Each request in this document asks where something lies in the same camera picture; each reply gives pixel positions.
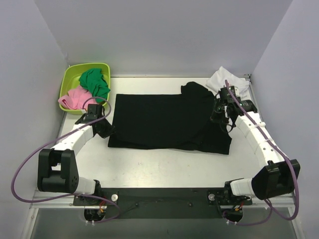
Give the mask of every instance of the white wall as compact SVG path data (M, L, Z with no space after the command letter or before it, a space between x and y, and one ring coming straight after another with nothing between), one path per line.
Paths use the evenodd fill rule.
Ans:
M318 238L319 1L294 0L253 72L267 129L301 164L300 215L307 238Z
M252 73L292 0L35 0L70 64L112 74Z
M11 195L11 178L29 153L57 136L66 62L32 0L2 1L0 29L0 238L17 239L30 205ZM34 157L18 177L21 196L32 198L36 173Z

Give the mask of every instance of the black t-shirt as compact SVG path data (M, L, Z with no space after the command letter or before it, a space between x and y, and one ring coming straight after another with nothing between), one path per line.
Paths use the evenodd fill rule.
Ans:
M229 153L231 138L209 119L214 95L189 82L179 95L116 95L109 147Z

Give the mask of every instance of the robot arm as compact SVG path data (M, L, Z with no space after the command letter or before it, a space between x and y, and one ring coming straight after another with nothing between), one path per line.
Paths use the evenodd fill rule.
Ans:
M254 125L237 107L234 100L231 98L228 89L226 87L222 88L219 92L220 98L216 99L211 120L219 123L221 127L226 129L225 125L229 125L228 121L229 118L231 118L233 121L232 129L233 127L238 127L242 131L252 147L261 168L253 178L226 182L225 188L228 189L227 197L256 196L260 200L264 200L293 192L294 184L291 172L283 157L267 143L267 141L270 140L276 145L265 129L265 123L262 122L260 115L257 112L257 108L250 100L241 101L240 97L236 96L234 86L230 87L230 91L240 105L248 112L249 116L262 129L268 139L263 137L257 129L257 126ZM300 171L298 161L296 159L291 160L291 164L298 177Z
M88 111L73 127L79 129L84 124L103 117L101 105L89 105ZM75 156L87 141L98 134L106 138L114 133L114 127L103 119L92 125L80 128L51 149L43 149L39 153L38 189L43 192L61 192L75 194L95 194L101 196L99 181L79 177ZM61 170L52 167L61 164Z

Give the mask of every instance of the gray floor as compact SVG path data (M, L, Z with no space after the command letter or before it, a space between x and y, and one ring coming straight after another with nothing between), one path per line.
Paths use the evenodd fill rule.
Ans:
M287 209L281 211L288 215ZM242 222L267 216L263 208L245 209ZM85 226L82 209L39 209L32 239L295 239L291 222L277 215L260 226L228 226L224 219L144 220L128 219Z

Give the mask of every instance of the white cloth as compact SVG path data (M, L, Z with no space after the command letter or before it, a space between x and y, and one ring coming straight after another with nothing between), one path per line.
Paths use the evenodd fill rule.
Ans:
M207 80L206 86L213 91L218 92L220 88L225 87L225 80L227 80L230 85L236 86L238 88L239 96L247 96L247 90L249 88L250 82L246 81L243 78L234 76L222 66L219 68L218 71L214 73L211 78Z

